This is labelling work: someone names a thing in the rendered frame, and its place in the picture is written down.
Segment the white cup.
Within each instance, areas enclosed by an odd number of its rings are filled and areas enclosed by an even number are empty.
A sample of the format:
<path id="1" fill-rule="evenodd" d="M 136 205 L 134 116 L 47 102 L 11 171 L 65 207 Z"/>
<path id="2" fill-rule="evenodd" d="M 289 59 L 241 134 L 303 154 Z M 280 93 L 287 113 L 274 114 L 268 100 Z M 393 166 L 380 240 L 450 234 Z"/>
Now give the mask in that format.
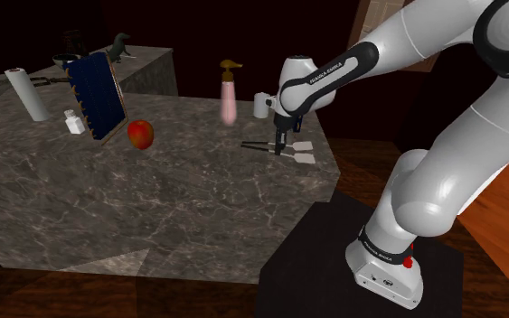
<path id="1" fill-rule="evenodd" d="M 253 116 L 263 119 L 269 116 L 269 110 L 273 106 L 273 100 L 270 94 L 260 92 L 254 95 Z"/>

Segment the pink soap dispenser bottle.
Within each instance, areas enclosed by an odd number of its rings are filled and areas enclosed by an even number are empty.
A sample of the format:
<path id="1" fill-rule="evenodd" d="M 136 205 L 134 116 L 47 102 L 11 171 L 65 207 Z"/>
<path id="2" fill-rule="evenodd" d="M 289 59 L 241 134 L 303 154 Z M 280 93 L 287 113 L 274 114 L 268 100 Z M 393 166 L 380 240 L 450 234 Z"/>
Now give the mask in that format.
<path id="1" fill-rule="evenodd" d="M 241 68 L 242 64 L 232 60 L 224 60 L 220 63 L 220 66 L 224 69 L 221 90 L 221 120 L 224 125 L 232 126 L 237 118 L 237 106 L 235 83 L 231 70 Z"/>

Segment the red apple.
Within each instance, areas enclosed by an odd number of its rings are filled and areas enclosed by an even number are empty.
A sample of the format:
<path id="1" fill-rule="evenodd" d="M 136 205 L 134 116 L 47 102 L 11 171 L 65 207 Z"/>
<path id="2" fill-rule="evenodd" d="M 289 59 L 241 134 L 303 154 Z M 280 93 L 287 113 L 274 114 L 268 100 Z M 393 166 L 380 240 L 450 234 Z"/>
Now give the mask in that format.
<path id="1" fill-rule="evenodd" d="M 145 150 L 154 142 L 154 129 L 149 122 L 136 120 L 128 125 L 127 136 L 135 148 Z"/>

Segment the black robot stand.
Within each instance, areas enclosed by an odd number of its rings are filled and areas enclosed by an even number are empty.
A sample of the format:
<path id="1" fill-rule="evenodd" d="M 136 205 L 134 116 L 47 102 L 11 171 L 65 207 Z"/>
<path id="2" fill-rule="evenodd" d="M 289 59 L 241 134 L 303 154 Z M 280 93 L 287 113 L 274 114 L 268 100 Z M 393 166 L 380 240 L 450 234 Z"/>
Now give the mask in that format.
<path id="1" fill-rule="evenodd" d="M 316 202 L 260 270 L 256 318 L 462 318 L 461 252 L 417 238 L 424 291 L 407 310 L 356 284 L 344 259 L 373 209 L 342 193 Z"/>

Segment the dark animal figure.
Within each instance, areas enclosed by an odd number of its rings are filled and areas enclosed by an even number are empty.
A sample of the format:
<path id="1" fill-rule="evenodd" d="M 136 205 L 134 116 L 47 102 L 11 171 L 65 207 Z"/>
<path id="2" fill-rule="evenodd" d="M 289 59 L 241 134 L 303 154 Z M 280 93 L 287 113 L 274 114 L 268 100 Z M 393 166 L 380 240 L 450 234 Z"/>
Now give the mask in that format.
<path id="1" fill-rule="evenodd" d="M 114 42 L 109 50 L 106 50 L 106 53 L 109 57 L 109 60 L 111 62 L 120 63 L 121 62 L 121 56 L 125 54 L 128 57 L 131 57 L 132 54 L 129 53 L 126 49 L 126 45 L 124 43 L 124 40 L 130 39 L 131 36 L 126 33 L 118 33 L 115 38 Z"/>

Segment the blue book with brown edge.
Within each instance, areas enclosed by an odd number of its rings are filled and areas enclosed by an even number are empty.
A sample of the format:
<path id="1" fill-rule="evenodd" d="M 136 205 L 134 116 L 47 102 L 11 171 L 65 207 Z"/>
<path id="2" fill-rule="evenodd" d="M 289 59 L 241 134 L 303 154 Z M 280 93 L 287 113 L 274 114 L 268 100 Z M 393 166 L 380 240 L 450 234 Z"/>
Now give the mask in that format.
<path id="1" fill-rule="evenodd" d="M 109 56 L 99 51 L 62 67 L 92 138 L 104 145 L 128 122 Z"/>

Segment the white salt shaker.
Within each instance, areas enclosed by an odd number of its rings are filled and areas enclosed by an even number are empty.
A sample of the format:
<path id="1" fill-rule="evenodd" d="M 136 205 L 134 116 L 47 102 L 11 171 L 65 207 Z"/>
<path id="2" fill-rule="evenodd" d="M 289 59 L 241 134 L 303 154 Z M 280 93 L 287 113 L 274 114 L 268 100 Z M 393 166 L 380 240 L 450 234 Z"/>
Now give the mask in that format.
<path id="1" fill-rule="evenodd" d="M 80 135 L 85 131 L 85 126 L 73 109 L 65 110 L 64 115 L 66 117 L 65 123 L 72 134 Z"/>

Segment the dark bowl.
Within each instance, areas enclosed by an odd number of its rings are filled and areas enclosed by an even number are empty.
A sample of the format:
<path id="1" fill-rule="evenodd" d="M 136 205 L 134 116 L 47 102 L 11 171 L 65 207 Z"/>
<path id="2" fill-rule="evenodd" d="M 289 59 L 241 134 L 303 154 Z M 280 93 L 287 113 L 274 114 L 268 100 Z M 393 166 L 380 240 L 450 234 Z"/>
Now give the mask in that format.
<path id="1" fill-rule="evenodd" d="M 81 58 L 78 54 L 62 53 L 56 54 L 52 57 L 53 62 L 61 69 L 64 70 L 64 66 L 73 61 L 77 61 Z"/>

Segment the black kitchen tool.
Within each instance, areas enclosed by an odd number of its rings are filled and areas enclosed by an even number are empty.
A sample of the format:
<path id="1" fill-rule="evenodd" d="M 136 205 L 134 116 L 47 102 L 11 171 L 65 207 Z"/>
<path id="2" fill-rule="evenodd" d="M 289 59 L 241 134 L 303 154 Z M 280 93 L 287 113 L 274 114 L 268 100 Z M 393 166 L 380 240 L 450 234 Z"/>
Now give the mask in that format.
<path id="1" fill-rule="evenodd" d="M 47 78 L 47 77 L 31 77 L 30 81 L 35 87 L 47 86 L 53 83 L 69 82 L 68 78 Z"/>

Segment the white paper towel roll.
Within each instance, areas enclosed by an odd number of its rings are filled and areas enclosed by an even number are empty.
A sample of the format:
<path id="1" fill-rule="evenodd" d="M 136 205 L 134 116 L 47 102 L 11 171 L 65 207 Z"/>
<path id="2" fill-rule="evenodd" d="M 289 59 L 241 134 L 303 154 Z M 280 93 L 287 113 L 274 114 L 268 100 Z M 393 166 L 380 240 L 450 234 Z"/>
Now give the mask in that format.
<path id="1" fill-rule="evenodd" d="M 40 96 L 24 69 L 13 68 L 6 70 L 5 76 L 10 81 L 33 121 L 41 122 L 50 118 L 49 112 L 42 103 Z"/>

